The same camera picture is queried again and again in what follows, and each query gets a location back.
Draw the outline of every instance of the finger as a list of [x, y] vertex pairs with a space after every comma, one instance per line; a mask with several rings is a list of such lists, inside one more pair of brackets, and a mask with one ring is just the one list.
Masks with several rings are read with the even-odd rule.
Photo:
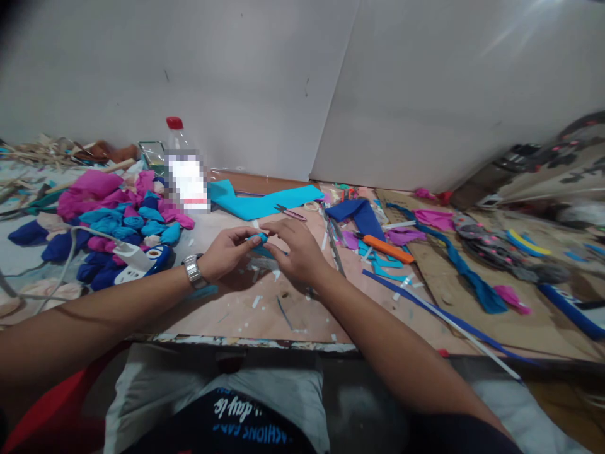
[[273, 255], [273, 257], [275, 257], [280, 266], [284, 265], [286, 260], [288, 260], [288, 256], [284, 253], [284, 251], [274, 244], [265, 243], [263, 244], [263, 248], [267, 249]]

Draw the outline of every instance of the white cable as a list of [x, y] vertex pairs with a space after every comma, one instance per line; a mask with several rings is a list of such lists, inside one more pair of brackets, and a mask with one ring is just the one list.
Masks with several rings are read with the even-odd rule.
[[84, 227], [84, 226], [75, 226], [71, 228], [71, 248], [69, 249], [69, 255], [67, 256], [67, 260], [65, 261], [65, 265], [63, 265], [63, 271], [61, 272], [61, 276], [59, 276], [59, 281], [57, 282], [57, 285], [55, 285], [55, 288], [52, 290], [52, 292], [50, 292], [50, 295], [48, 298], [46, 298], [46, 300], [44, 300], [44, 302], [40, 305], [40, 307], [38, 307], [38, 309], [36, 310], [36, 312], [34, 313], [34, 315], [39, 314], [42, 309], [44, 309], [44, 306], [46, 306], [46, 303], [48, 303], [51, 299], [52, 296], [55, 294], [55, 292], [57, 291], [57, 289], [59, 287], [61, 287], [61, 283], [63, 282], [63, 278], [65, 278], [65, 274], [67, 272], [67, 267], [69, 266], [69, 264], [71, 263], [71, 261], [74, 258], [74, 253], [76, 251], [76, 230], [86, 230], [87, 232], [90, 232], [94, 235], [98, 235], [98, 236], [102, 236], [104, 238], [107, 238], [109, 240], [113, 240], [115, 241], [116, 245], [120, 245], [122, 244], [122, 242], [120, 240], [118, 240], [117, 238], [114, 238], [111, 235], [106, 235], [102, 232], [93, 230], [91, 228], [88, 227]]

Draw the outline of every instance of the purple fabric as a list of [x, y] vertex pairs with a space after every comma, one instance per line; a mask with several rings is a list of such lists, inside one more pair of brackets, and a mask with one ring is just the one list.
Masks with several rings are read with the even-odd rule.
[[423, 224], [437, 227], [439, 230], [453, 230], [454, 213], [435, 210], [414, 210], [416, 218]]
[[414, 240], [427, 239], [427, 234], [418, 230], [409, 230], [406, 228], [394, 228], [385, 232], [385, 235], [395, 246], [403, 246]]
[[357, 237], [355, 235], [353, 235], [348, 230], [343, 230], [342, 236], [344, 236], [344, 238], [345, 238], [345, 243], [346, 243], [345, 246], [347, 248], [352, 249], [352, 250], [358, 249], [359, 240], [357, 239]]

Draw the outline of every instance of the blue fabric strip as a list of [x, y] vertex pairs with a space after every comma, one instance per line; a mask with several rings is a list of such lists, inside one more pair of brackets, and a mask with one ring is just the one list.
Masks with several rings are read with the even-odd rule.
[[472, 285], [473, 289], [475, 289], [477, 300], [481, 303], [481, 306], [487, 313], [496, 314], [506, 312], [508, 310], [502, 297], [500, 297], [500, 295], [496, 293], [496, 290], [485, 282], [481, 276], [468, 267], [448, 237], [446, 237], [443, 233], [420, 224], [416, 219], [416, 216], [414, 216], [414, 213], [407, 208], [392, 203], [387, 204], [387, 206], [389, 208], [397, 208], [399, 211], [405, 214], [410, 221], [416, 221], [416, 228], [418, 230], [428, 233], [429, 235], [434, 236], [446, 244], [449, 260], [456, 267], [458, 272]]
[[[423, 308], [425, 311], [431, 313], [428, 309], [426, 309], [426, 307], [424, 307], [424, 305], [421, 302], [419, 302], [419, 300], [414, 295], [410, 294], [405, 289], [403, 289], [401, 287], [398, 287], [395, 284], [391, 284], [389, 281], [385, 281], [382, 277], [378, 277], [377, 275], [369, 272], [368, 270], [364, 269], [364, 274], [366, 276], [368, 276], [368, 277], [371, 277], [376, 282], [382, 284], [383, 286], [387, 287], [388, 289], [390, 289], [390, 290], [392, 290], [394, 292], [399, 293], [403, 297], [405, 297], [408, 300], [410, 300], [412, 303], [415, 303], [416, 305], [418, 305], [421, 308]], [[537, 363], [537, 362], [535, 362], [535, 361], [533, 361], [531, 359], [524, 358], [521, 355], [513, 353], [512, 351], [506, 350], [506, 348], [504, 348], [501, 345], [501, 343], [499, 343], [497, 340], [492, 339], [487, 334], [484, 334], [483, 332], [479, 331], [477, 328], [475, 328], [474, 326], [466, 323], [461, 318], [458, 318], [455, 315], [452, 315], [449, 312], [444, 311], [442, 308], [440, 308], [438, 306], [433, 306], [433, 307], [435, 309], [437, 309], [442, 315], [444, 315], [445, 317], [447, 317], [448, 319], [450, 319], [452, 322], [454, 322], [456, 325], [458, 325], [459, 327], [461, 327], [463, 330], [467, 331], [467, 333], [472, 334], [477, 339], [479, 339], [479, 340], [481, 340], [481, 341], [483, 341], [483, 342], [491, 345], [493, 348], [495, 348], [496, 350], [504, 353], [506, 356], [509, 356], [510, 358], [518, 359], [520, 361], [525, 361], [526, 363], [535, 364], [536, 366], [540, 366], [539, 363]]]

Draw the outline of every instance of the metal watch band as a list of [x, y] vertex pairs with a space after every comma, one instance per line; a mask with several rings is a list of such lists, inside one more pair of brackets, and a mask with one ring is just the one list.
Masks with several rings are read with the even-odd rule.
[[185, 265], [185, 271], [187, 271], [187, 277], [189, 282], [195, 289], [201, 289], [208, 285], [208, 282], [202, 276], [200, 269], [197, 267], [197, 255], [190, 255], [183, 260]]

